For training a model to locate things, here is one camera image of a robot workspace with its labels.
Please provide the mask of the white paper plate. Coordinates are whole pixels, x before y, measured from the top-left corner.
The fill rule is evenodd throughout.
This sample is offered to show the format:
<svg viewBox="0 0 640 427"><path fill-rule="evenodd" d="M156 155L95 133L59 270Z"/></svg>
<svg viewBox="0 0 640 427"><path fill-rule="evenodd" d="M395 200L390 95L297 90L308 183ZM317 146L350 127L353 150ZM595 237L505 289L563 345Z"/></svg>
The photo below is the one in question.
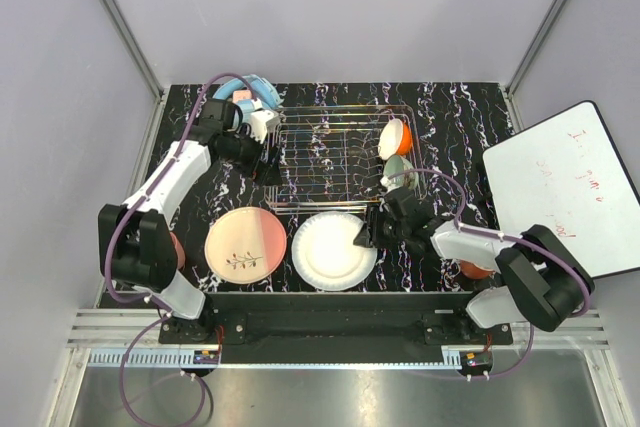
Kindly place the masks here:
<svg viewBox="0 0 640 427"><path fill-rule="evenodd" d="M291 244L298 275L326 292L344 291L364 281L376 265L378 251L354 244L363 226L359 217L339 211L306 219Z"/></svg>

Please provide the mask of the green ceramic bowl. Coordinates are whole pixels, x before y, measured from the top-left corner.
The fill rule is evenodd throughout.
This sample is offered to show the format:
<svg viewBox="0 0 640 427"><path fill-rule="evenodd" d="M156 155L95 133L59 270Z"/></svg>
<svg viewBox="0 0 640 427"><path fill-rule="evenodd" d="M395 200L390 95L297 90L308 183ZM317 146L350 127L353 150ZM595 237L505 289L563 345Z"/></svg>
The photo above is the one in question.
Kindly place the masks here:
<svg viewBox="0 0 640 427"><path fill-rule="evenodd" d="M403 185L401 187L407 187L410 190L415 190L419 182L419 175L414 172L414 166L400 155L392 155L387 159L383 168L383 176L402 179Z"/></svg>

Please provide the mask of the orange and white bowl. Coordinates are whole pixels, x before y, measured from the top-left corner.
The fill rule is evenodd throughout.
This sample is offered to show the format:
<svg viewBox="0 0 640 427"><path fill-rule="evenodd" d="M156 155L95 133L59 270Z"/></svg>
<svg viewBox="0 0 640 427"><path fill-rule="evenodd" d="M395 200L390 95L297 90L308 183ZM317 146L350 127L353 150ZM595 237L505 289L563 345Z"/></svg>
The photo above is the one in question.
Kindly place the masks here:
<svg viewBox="0 0 640 427"><path fill-rule="evenodd" d="M409 126L399 118L390 120L382 129L378 142L378 155L386 161L394 155L404 156L412 149Z"/></svg>

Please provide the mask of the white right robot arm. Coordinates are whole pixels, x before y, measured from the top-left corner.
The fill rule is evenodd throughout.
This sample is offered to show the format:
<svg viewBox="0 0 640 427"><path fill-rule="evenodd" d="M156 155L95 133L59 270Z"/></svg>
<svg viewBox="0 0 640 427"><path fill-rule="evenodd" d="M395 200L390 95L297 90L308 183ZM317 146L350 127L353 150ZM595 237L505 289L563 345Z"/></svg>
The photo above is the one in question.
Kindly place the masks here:
<svg viewBox="0 0 640 427"><path fill-rule="evenodd" d="M491 327L519 321L553 332L590 309L593 279L545 226L514 236L433 217L413 191L401 187L367 208L353 244L386 249L401 243L418 257L467 262L500 275L502 286L475 294L454 318L463 342L476 343Z"/></svg>

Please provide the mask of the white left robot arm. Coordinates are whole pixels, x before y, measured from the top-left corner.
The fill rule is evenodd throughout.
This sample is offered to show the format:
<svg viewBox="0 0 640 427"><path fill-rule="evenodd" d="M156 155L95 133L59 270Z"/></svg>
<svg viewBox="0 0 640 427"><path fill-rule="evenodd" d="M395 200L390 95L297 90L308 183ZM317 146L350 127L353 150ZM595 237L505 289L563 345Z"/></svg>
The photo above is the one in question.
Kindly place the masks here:
<svg viewBox="0 0 640 427"><path fill-rule="evenodd" d="M274 185L280 123L280 114L258 100L249 112L220 99L195 106L182 136L147 181L122 203L99 212L100 270L116 302L155 303L182 319L181 331L193 342L214 335L216 319L204 311L204 293L179 271L169 225L192 186L218 160L259 186Z"/></svg>

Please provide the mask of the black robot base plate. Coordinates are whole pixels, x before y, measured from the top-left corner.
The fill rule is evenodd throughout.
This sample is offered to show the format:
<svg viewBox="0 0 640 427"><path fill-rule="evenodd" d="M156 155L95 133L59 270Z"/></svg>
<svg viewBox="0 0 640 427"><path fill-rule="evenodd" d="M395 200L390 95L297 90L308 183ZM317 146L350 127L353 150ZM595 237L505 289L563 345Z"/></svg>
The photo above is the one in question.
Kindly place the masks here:
<svg viewBox="0 0 640 427"><path fill-rule="evenodd" d="M420 365L445 347L510 346L510 327L476 326L469 293L215 293L200 320L171 320L162 344L222 343L232 365Z"/></svg>

